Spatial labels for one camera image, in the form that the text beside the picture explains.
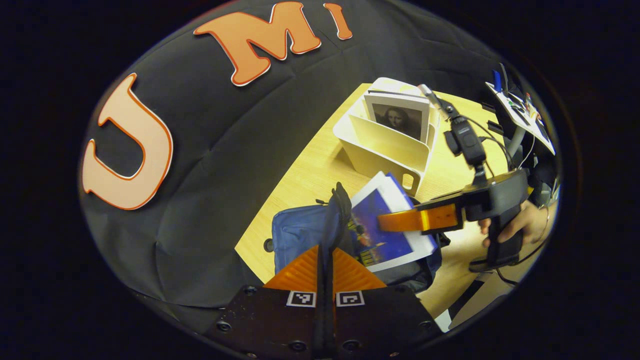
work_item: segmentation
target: mona lisa picture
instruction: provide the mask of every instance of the mona lisa picture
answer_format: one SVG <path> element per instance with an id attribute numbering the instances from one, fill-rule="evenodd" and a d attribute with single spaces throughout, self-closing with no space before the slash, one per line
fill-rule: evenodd
<path id="1" fill-rule="evenodd" d="M 365 94 L 369 120 L 427 143 L 429 101 L 422 96 L 369 92 Z"/>

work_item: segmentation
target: black handle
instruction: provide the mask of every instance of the black handle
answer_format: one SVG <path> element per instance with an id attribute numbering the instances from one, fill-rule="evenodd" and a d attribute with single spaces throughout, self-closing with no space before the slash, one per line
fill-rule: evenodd
<path id="1" fill-rule="evenodd" d="M 504 243 L 498 242 L 498 235 L 504 228 L 520 213 L 520 205 L 516 205 L 511 209 L 491 218 L 489 226 L 489 240 L 491 245 L 486 253 L 486 262 L 490 267 L 498 267 L 507 265 L 514 261 L 518 261 L 518 253 L 522 248 L 522 229 L 513 235 L 512 238 Z"/>

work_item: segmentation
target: blue bag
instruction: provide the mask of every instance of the blue bag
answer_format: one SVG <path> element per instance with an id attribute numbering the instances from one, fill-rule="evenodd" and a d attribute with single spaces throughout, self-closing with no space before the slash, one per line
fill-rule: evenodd
<path id="1" fill-rule="evenodd" d="M 273 239 L 265 242 L 265 250 L 275 252 L 276 274 L 308 249 L 321 243 L 321 248 L 326 252 L 324 259 L 328 259 L 328 252 L 336 247 L 355 255 L 351 241 L 342 241 L 343 238 L 349 238 L 347 223 L 351 217 L 351 201 L 340 183 L 336 184 L 332 193 L 328 203 L 316 200 L 319 205 L 283 210 L 273 217 Z M 435 234 L 434 238 L 438 248 L 432 255 L 374 274 L 387 285 L 404 284 L 416 293 L 426 290 L 442 264 L 440 247 L 448 245 L 449 241 L 443 234 Z M 273 249 L 267 246 L 268 242 L 272 243 Z"/>

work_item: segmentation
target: screw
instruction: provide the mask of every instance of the screw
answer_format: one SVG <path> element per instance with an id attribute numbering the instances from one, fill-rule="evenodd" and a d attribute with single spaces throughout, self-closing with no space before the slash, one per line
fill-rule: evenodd
<path id="1" fill-rule="evenodd" d="M 226 322 L 217 322 L 216 326 L 218 327 L 218 330 L 220 330 L 222 332 L 227 332 L 227 331 L 231 330 L 231 325 L 229 325 Z"/>
<path id="2" fill-rule="evenodd" d="M 291 348 L 291 350 L 295 352 L 301 352 L 307 349 L 307 344 L 303 343 L 302 341 L 293 341 L 291 344 L 289 344 L 289 348 Z"/>
<path id="3" fill-rule="evenodd" d="M 433 323 L 429 320 L 426 320 L 420 323 L 420 326 L 422 326 L 425 329 L 429 329 L 432 325 Z"/>
<path id="4" fill-rule="evenodd" d="M 347 340 L 342 343 L 342 347 L 347 351 L 354 351 L 360 347 L 360 342 L 358 340 Z"/>
<path id="5" fill-rule="evenodd" d="M 253 286 L 247 286 L 246 288 L 244 288 L 244 293 L 248 296 L 255 294 L 256 291 L 258 291 L 258 289 L 254 288 Z"/>

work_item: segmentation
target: blue pen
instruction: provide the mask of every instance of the blue pen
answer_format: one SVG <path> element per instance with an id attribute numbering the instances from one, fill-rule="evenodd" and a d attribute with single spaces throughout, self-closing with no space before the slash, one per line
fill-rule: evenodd
<path id="1" fill-rule="evenodd" d="M 500 73 L 493 70 L 493 88 L 497 92 L 502 92 L 502 81 L 500 80 Z"/>

